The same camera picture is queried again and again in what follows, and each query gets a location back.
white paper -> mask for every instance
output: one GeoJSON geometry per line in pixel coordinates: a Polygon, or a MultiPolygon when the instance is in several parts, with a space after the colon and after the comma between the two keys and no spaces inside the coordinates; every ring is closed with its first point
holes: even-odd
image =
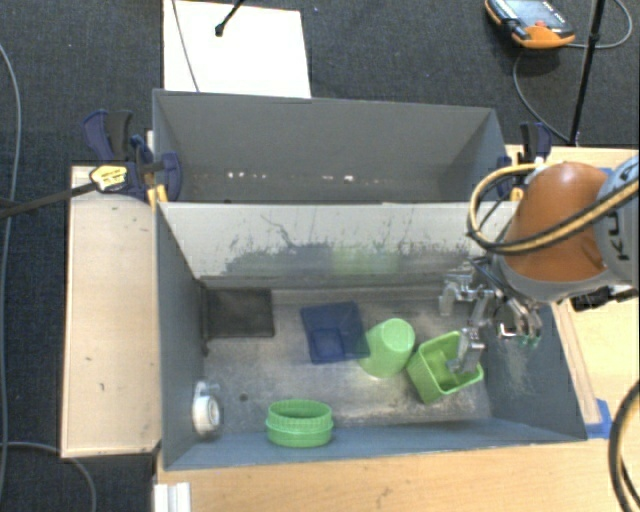
{"type": "MultiPolygon", "coordinates": [[[[310,98],[298,11],[242,6],[216,37],[229,4],[176,1],[186,51],[201,92],[310,98]]],[[[164,87],[195,91],[171,0],[164,0],[164,87]]]]}

gray bin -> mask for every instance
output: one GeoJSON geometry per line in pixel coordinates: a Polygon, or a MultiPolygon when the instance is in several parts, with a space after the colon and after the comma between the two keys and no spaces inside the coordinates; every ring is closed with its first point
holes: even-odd
{"type": "Polygon", "coordinates": [[[537,348],[489,346],[484,382],[428,406],[406,372],[380,380],[356,361],[309,359],[303,306],[353,300],[365,328],[400,316],[417,342],[465,325],[468,305],[444,318],[437,299],[444,273],[477,251],[465,201],[504,154],[492,110],[155,91],[153,129],[156,153],[177,151],[184,170],[180,201],[156,216],[166,469],[586,438],[550,311],[537,348]],[[273,332],[211,338],[204,298],[230,290],[268,291],[273,332]],[[203,378],[224,408],[211,441],[191,422],[203,378]],[[294,397],[333,408],[328,445],[269,443],[269,403],[294,397]]]}

blue clamp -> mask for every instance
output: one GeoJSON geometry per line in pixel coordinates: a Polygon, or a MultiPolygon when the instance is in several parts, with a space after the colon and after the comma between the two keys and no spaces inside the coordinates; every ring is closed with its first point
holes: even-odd
{"type": "Polygon", "coordinates": [[[521,123],[524,153],[518,153],[518,163],[532,164],[536,158],[546,161],[551,154],[551,130],[542,123],[521,123]]]}
{"type": "Polygon", "coordinates": [[[128,138],[131,112],[109,113],[97,110],[82,122],[84,141],[104,163],[117,162],[127,169],[127,186],[117,193],[140,201],[147,200],[147,191],[164,185],[169,201],[176,201],[182,188],[182,167],[174,151],[163,153],[159,162],[140,135],[128,138]]]}

metal pole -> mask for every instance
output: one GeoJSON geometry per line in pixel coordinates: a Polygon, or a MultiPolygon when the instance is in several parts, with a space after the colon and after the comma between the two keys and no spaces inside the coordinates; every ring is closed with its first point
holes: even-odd
{"type": "Polygon", "coordinates": [[[602,13],[604,11],[605,0],[596,0],[596,7],[591,20],[591,30],[589,32],[589,41],[584,54],[582,64],[582,76],[580,77],[580,90],[578,91],[578,100],[576,102],[576,110],[573,114],[573,124],[571,125],[571,135],[569,136],[569,144],[578,145],[578,126],[580,125],[580,116],[582,115],[582,107],[584,105],[584,97],[587,93],[587,84],[589,82],[589,73],[591,72],[591,62],[596,49],[596,43],[600,39],[600,22],[602,21],[602,13]]]}

green cup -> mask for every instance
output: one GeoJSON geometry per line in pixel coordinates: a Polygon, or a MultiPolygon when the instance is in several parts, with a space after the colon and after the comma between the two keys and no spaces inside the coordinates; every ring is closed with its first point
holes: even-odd
{"type": "Polygon", "coordinates": [[[374,377],[387,378],[400,373],[407,364],[416,333],[401,318],[391,318],[369,329],[366,334],[371,355],[360,359],[360,366],[374,377]]]}

